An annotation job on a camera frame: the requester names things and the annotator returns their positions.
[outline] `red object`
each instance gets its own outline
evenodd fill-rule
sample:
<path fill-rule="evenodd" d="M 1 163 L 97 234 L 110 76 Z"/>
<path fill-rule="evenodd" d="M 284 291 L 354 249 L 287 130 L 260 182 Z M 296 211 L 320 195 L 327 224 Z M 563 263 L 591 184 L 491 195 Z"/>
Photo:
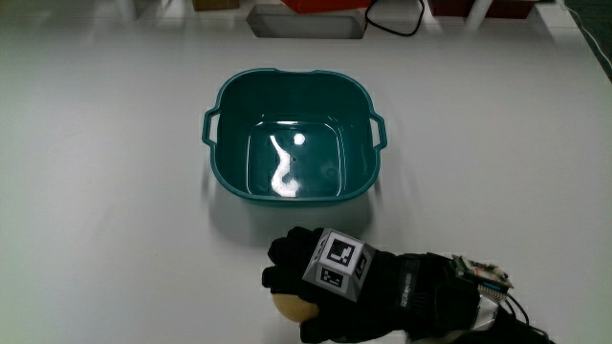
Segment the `red object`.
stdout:
<path fill-rule="evenodd" d="M 362 9 L 370 6 L 370 0 L 281 0 L 292 10 L 303 13 Z"/>
<path fill-rule="evenodd" d="M 462 16 L 470 14 L 474 0 L 427 0 L 433 16 Z M 536 1 L 493 0 L 487 18 L 525 19 Z"/>

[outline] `black glove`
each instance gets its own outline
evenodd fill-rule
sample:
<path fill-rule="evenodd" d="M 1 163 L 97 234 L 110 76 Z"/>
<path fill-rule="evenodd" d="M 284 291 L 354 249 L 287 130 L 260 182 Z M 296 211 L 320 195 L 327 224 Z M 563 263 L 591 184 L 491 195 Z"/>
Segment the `black glove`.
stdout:
<path fill-rule="evenodd" d="M 447 288 L 444 282 L 454 273 L 450 260 L 435 254 L 396 256 L 377 250 L 357 303 L 303 281 L 322 231 L 295 227 L 274 240 L 268 256 L 275 266 L 262 275 L 271 293 L 295 294 L 318 305 L 318 316 L 300 324 L 303 342 L 361 342 L 394 330 L 417 340 L 471 327 L 479 294 L 465 290 L 458 295 Z"/>
<path fill-rule="evenodd" d="M 515 316 L 500 308 L 493 326 L 486 331 L 472 331 L 461 335 L 452 344 L 555 344 L 534 331 L 529 325 L 518 321 Z"/>

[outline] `teal plastic basin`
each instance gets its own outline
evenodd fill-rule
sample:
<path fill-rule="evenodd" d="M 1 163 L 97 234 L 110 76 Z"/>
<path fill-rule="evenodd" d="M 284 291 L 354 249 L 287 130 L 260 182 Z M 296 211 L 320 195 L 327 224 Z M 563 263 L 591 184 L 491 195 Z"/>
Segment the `teal plastic basin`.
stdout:
<path fill-rule="evenodd" d="M 378 124 L 376 146 L 370 119 Z M 348 200 L 372 186 L 386 133 L 370 96 L 346 75 L 255 69 L 223 85 L 205 114 L 202 141 L 215 177 L 231 193 L 276 204 L 320 203 Z"/>

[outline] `white table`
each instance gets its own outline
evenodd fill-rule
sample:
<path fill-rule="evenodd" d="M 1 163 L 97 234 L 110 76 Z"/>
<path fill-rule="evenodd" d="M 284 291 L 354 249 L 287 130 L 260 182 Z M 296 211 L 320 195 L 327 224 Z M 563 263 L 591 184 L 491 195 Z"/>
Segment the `white table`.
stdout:
<path fill-rule="evenodd" d="M 297 343 L 260 288 L 296 225 L 495 260 L 557 343 L 609 340 L 612 87 L 571 18 L 268 40 L 153 10 L 0 20 L 0 342 Z M 288 209 L 223 189 L 202 115 L 255 67 L 356 78 L 387 126 L 377 185 Z"/>

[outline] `wire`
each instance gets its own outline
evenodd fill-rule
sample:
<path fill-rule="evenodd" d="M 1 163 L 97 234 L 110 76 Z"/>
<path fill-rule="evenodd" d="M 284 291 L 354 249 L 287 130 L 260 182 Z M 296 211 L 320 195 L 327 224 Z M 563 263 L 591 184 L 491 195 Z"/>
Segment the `wire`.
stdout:
<path fill-rule="evenodd" d="M 383 31 L 389 32 L 389 33 L 393 33 L 393 34 L 397 34 L 398 36 L 401 37 L 410 37 L 412 35 L 414 35 L 419 28 L 421 27 L 421 20 L 423 19 L 423 13 L 425 13 L 425 4 L 423 3 L 423 0 L 419 0 L 419 2 L 421 3 L 421 14 L 419 15 L 419 21 L 417 22 L 417 26 L 416 28 L 414 28 L 414 30 L 412 32 L 409 33 L 404 33 L 404 32 L 396 32 L 394 30 L 388 29 L 382 25 L 376 24 L 375 22 L 373 22 L 370 17 L 368 17 L 368 13 L 370 12 L 370 10 L 372 10 L 372 7 L 374 6 L 374 4 L 376 4 L 379 0 L 372 0 L 372 3 L 370 4 L 370 6 L 367 7 L 367 10 L 365 10 L 365 21 L 368 24 L 372 24 L 372 26 L 379 28 Z"/>
<path fill-rule="evenodd" d="M 520 312 L 523 313 L 523 316 L 525 317 L 525 325 L 527 325 L 527 327 L 529 327 L 533 331 L 536 331 L 537 333 L 542 334 L 544 336 L 544 340 L 546 340 L 546 343 L 550 344 L 551 339 L 548 337 L 548 334 L 544 330 L 541 330 L 537 327 L 529 325 L 529 317 L 527 316 L 527 313 L 525 312 L 525 310 L 523 310 L 523 307 L 518 303 L 518 301 L 516 301 L 516 299 L 512 295 L 510 294 L 506 294 L 506 295 L 510 297 L 511 300 L 513 300 L 514 304 L 517 305 L 518 308 L 520 309 Z M 508 307 L 510 307 L 511 310 L 513 310 L 513 307 L 510 305 L 510 302 L 508 302 L 508 300 L 506 300 L 506 304 L 508 305 Z"/>
<path fill-rule="evenodd" d="M 548 334 L 544 330 L 541 330 L 541 329 L 539 329 L 537 327 L 533 327 L 531 325 L 529 326 L 529 328 L 534 330 L 534 331 L 536 331 L 536 332 L 538 332 L 538 333 L 540 333 L 540 334 L 542 334 L 544 336 L 544 340 L 546 340 L 546 343 L 550 344 L 551 339 L 548 337 Z"/>
<path fill-rule="evenodd" d="M 506 300 L 505 302 L 506 306 L 508 306 L 508 309 L 510 309 L 510 312 L 513 314 L 513 318 L 516 319 L 516 312 L 514 311 L 513 305 L 511 305 L 508 300 Z"/>
<path fill-rule="evenodd" d="M 604 60 L 605 60 L 605 61 L 608 63 L 608 67 L 609 67 L 609 68 L 610 68 L 610 70 L 612 71 L 612 62 L 610 62 L 610 59 L 608 58 L 608 56 L 606 56 L 606 55 L 603 53 L 603 50 L 602 50 L 602 49 L 601 49 L 601 47 L 600 47 L 600 43 L 598 43 L 597 39 L 595 39 L 595 37 L 593 36 L 593 34 L 591 34 L 591 33 L 590 33 L 588 30 L 586 30 L 586 29 L 584 28 L 584 26 L 582 25 L 582 20 L 580 19 L 580 15 L 579 15 L 579 14 L 578 14 L 576 11 L 574 11 L 574 10 L 572 10 L 572 9 L 568 8 L 568 7 L 567 7 L 567 5 L 565 5 L 565 0 L 560 0 L 560 1 L 561 1 L 561 4 L 563 5 L 563 7 L 564 7 L 566 10 L 570 11 L 571 13 L 573 13 L 573 14 L 576 16 L 576 18 L 578 19 L 578 23 L 577 23 L 577 24 L 578 24 L 578 28 L 579 28 L 579 29 L 580 29 L 582 32 L 586 33 L 586 34 L 587 34 L 587 35 L 588 35 L 588 36 L 591 38 L 591 40 L 593 41 L 593 43 L 595 43 L 595 46 L 597 47 L 598 51 L 600 51 L 601 56 L 602 56 L 602 57 L 603 57 L 603 59 L 604 59 Z"/>
<path fill-rule="evenodd" d="M 527 313 L 525 312 L 525 310 L 523 310 L 523 307 L 518 303 L 518 301 L 516 301 L 516 299 L 512 295 L 508 294 L 508 297 L 510 297 L 510 299 L 513 300 L 514 304 L 520 309 L 520 312 L 525 317 L 525 324 L 529 325 L 529 316 L 527 316 Z"/>

